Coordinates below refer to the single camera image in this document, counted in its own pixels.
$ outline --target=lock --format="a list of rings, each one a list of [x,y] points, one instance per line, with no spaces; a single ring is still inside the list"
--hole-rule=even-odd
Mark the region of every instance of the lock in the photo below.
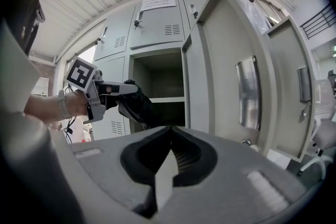
[[[302,122],[305,118],[308,117],[309,111],[310,111],[310,107],[311,107],[311,102],[308,102],[306,104],[306,107],[304,109],[302,109],[301,116],[300,116],[300,122]]]

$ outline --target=shelf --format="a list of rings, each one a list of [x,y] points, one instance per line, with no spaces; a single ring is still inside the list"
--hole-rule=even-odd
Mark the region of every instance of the shelf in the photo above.
[[[184,97],[150,98],[152,103],[178,103],[184,102]]]

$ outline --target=railing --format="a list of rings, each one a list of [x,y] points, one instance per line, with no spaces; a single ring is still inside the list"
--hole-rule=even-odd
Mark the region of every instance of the railing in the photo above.
[[[302,27],[308,39],[331,27],[336,23],[336,13],[331,4],[328,4],[323,10],[306,21]]]

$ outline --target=locker handle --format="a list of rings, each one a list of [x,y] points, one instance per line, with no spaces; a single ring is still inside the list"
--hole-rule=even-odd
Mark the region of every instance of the locker handle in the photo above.
[[[298,69],[300,102],[306,103],[311,101],[309,70],[307,67]]]
[[[194,19],[197,19],[198,11],[196,10],[196,7],[194,4],[189,4],[189,12],[190,14],[194,15]]]
[[[134,21],[134,26],[135,26],[136,28],[140,25],[140,22],[142,22],[142,20],[143,20],[143,15],[144,15],[144,12],[143,12],[143,11],[138,12],[137,18],[136,18],[136,20]]]
[[[261,119],[261,90],[257,59],[252,56],[236,65],[239,88],[239,123],[259,130]]]
[[[103,39],[106,36],[106,32],[107,32],[107,27],[104,28],[104,31],[101,34],[101,39]]]

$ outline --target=watch strap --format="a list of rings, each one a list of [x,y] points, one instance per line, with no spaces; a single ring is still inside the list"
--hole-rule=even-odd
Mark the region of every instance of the watch strap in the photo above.
[[[60,90],[58,92],[57,101],[58,101],[58,105],[61,109],[62,117],[63,117],[64,120],[72,118],[72,115],[69,113],[69,111],[67,109],[67,106],[65,104],[65,99],[66,99],[66,96],[64,94],[64,90]]]

